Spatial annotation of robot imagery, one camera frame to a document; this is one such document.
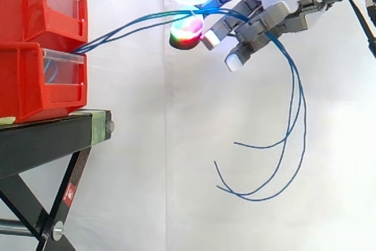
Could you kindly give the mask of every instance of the red storage bin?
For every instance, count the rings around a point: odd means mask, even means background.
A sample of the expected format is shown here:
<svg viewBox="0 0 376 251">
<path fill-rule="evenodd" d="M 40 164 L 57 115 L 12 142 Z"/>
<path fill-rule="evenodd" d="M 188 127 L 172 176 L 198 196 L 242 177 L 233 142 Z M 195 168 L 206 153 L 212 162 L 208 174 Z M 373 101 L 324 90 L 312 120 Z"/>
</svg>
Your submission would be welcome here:
<svg viewBox="0 0 376 251">
<path fill-rule="evenodd" d="M 0 43 L 72 52 L 88 42 L 87 0 L 0 0 Z"/>
<path fill-rule="evenodd" d="M 60 118 L 87 104 L 86 56 L 38 43 L 0 44 L 0 119 Z"/>
</svg>

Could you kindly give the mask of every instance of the green tape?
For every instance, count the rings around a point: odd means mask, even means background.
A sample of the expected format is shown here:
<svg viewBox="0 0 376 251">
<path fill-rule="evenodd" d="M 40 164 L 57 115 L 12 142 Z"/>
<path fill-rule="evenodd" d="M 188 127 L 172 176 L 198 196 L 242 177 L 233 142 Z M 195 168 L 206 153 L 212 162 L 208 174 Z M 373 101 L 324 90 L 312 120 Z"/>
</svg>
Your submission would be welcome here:
<svg viewBox="0 0 376 251">
<path fill-rule="evenodd" d="M 16 117 L 0 118 L 0 126 L 12 125 L 16 121 Z"/>
<path fill-rule="evenodd" d="M 92 114 L 92 146 L 106 139 L 106 111 L 80 111 L 73 114 Z"/>
</svg>

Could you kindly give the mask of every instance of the black cable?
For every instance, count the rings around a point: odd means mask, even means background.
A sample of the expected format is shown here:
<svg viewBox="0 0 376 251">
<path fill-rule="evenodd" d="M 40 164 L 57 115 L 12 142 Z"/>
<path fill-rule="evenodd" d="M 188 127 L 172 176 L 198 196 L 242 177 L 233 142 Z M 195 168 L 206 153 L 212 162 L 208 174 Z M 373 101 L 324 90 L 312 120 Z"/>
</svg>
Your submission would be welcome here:
<svg viewBox="0 0 376 251">
<path fill-rule="evenodd" d="M 376 38 L 370 28 L 370 26 L 367 24 L 367 21 L 365 20 L 362 12 L 360 11 L 359 7 L 356 6 L 356 4 L 354 3 L 353 0 L 348 0 L 351 4 L 351 7 L 353 8 L 358 20 L 359 20 L 359 23 L 360 25 L 362 26 L 362 29 L 365 33 L 365 35 L 367 36 L 368 38 L 368 43 L 369 43 L 369 49 L 370 51 L 372 52 L 372 54 L 374 55 L 374 57 L 376 58 Z"/>
</svg>

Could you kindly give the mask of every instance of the black metal table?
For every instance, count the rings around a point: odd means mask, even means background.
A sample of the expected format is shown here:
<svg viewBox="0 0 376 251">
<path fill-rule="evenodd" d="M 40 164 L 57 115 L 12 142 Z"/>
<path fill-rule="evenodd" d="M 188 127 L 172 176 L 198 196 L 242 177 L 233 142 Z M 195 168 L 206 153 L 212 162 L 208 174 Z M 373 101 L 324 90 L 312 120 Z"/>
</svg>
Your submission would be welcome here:
<svg viewBox="0 0 376 251">
<path fill-rule="evenodd" d="M 89 110 L 62 119 L 0 126 L 0 199 L 19 219 L 0 219 L 0 235 L 35 237 L 37 251 L 74 251 L 63 234 L 64 224 L 91 147 L 110 139 L 113 130 L 111 112 Z M 19 174 L 71 154 L 48 213 Z"/>
</svg>

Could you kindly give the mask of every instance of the warning label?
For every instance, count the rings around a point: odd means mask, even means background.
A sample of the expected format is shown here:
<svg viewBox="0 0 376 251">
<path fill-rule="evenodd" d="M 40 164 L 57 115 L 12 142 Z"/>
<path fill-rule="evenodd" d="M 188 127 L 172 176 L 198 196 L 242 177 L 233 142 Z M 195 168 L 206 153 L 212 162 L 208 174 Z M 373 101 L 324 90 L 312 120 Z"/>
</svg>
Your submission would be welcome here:
<svg viewBox="0 0 376 251">
<path fill-rule="evenodd" d="M 76 195 L 76 190 L 77 190 L 76 186 L 74 186 L 71 183 L 68 184 L 68 187 L 66 188 L 65 193 L 64 193 L 64 197 L 63 197 L 63 201 L 65 202 L 65 204 L 68 207 L 70 207 L 72 205 L 73 198 Z"/>
</svg>

